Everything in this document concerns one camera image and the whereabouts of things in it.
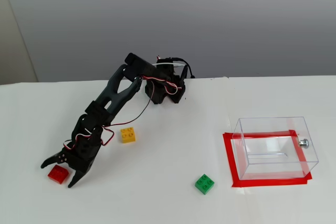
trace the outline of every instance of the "white tabletop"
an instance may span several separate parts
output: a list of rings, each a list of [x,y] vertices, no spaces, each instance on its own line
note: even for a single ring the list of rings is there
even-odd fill
[[[244,199],[230,187],[222,137],[230,131],[226,82],[187,80],[179,104],[151,103],[129,125],[135,143],[120,143],[116,126],[117,136],[71,189],[70,180],[47,177],[54,165],[40,165],[61,150],[107,82],[0,86],[0,223],[240,223]],[[148,99],[142,87],[114,122],[135,118]],[[215,182],[205,196],[194,186],[203,174]]]
[[[336,221],[336,77],[230,78],[232,129],[238,118],[304,116],[319,164],[307,185],[244,188],[250,223]]]
[[[117,133],[80,182],[58,185],[47,178],[53,165],[40,165],[106,83],[0,86],[0,223],[334,223],[336,77],[187,80],[179,104],[151,103],[130,125],[136,143]],[[136,117],[147,99],[141,89],[114,122]],[[222,133],[238,118],[268,116],[304,116],[320,161],[313,180],[231,188]],[[194,187],[203,173],[215,181],[205,196]]]

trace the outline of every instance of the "gray wall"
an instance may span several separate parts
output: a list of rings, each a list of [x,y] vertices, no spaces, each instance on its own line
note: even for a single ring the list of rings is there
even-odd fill
[[[108,79],[129,52],[197,77],[336,74],[336,0],[10,0],[40,81]]]
[[[0,0],[0,85],[36,82],[28,52],[8,0]]]

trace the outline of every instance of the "metal knob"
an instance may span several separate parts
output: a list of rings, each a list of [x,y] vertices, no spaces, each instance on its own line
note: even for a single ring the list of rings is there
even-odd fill
[[[303,140],[299,140],[299,145],[300,147],[303,147],[305,149],[307,149],[309,147],[309,141],[308,139],[303,139]]]

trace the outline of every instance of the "black robotic arm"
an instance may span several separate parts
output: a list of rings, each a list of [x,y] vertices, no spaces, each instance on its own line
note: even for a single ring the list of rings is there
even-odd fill
[[[71,140],[60,152],[46,159],[41,165],[41,168],[44,168],[53,163],[68,163],[69,167],[76,171],[68,185],[69,188],[90,170],[102,145],[103,127],[109,126],[121,108],[139,91],[143,79],[150,82],[150,84],[147,83],[145,91],[155,104],[162,103],[167,94],[173,102],[178,103],[185,91],[183,80],[186,77],[187,66],[179,77],[174,75],[172,65],[156,68],[134,54],[129,54],[125,62],[127,64],[120,66],[103,92],[91,102],[85,114],[80,116],[72,132]],[[129,79],[132,83],[127,89],[118,93],[120,81],[123,78]],[[175,93],[168,92],[168,90],[174,91],[174,85],[176,85]]]

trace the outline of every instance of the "lego brick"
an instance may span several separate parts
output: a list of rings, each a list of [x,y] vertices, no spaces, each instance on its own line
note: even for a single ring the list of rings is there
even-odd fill
[[[200,190],[204,195],[207,194],[207,192],[214,186],[215,182],[213,182],[208,176],[203,174],[202,177],[200,177],[197,182],[195,183],[195,186],[198,190]]]
[[[48,177],[53,181],[62,184],[63,181],[68,177],[68,175],[69,175],[68,170],[59,165],[55,165],[48,174]]]
[[[121,141],[123,143],[135,142],[135,133],[133,127],[121,129]]]

